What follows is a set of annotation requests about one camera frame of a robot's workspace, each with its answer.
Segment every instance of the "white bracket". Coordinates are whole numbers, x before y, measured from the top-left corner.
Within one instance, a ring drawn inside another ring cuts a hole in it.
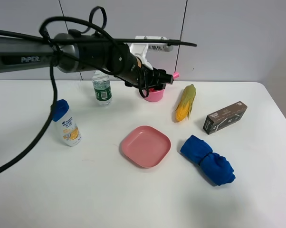
[[[136,36],[136,39],[159,39],[159,40],[167,40],[165,37],[144,37],[144,36]],[[173,47],[168,46],[167,44],[161,43],[132,43],[130,46],[130,52],[138,57],[142,64],[153,70],[152,65],[147,61],[146,54],[148,50],[155,50],[155,51],[172,51]]]

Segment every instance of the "blue bottle cap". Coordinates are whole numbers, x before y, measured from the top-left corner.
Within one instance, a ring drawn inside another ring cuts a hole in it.
[[[66,112],[68,112],[68,110],[69,110],[69,105],[67,101],[65,101],[64,99],[57,101],[56,108],[52,115],[52,120],[54,122],[58,121],[66,114]]]

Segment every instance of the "corn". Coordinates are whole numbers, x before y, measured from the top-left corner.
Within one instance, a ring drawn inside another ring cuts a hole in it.
[[[196,88],[193,84],[188,85],[185,87],[181,100],[178,104],[176,109],[176,120],[177,122],[183,120],[186,116],[187,118],[190,117],[191,110],[192,110],[192,103],[196,96]]]

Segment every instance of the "gray wall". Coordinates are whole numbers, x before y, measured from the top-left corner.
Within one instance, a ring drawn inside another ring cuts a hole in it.
[[[115,38],[179,39],[182,34],[183,41],[198,44],[180,47],[179,55],[178,47],[171,53],[150,52],[153,66],[173,73],[177,64],[179,80],[261,82],[286,116],[286,0],[0,0],[0,29],[38,35],[45,18],[64,13],[88,19],[97,5],[105,7],[106,30]],[[100,25],[101,18],[97,13],[94,22]],[[52,36],[67,31],[64,22],[48,30]],[[90,80],[91,74],[83,72],[82,78]],[[59,70],[55,77],[81,79],[79,73]],[[49,79],[49,72],[3,73],[0,79]]]

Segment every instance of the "green bottle label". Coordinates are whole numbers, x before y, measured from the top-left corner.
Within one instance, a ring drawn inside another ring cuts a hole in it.
[[[99,101],[108,101],[111,98],[111,90],[110,87],[106,89],[95,89],[95,96]]]

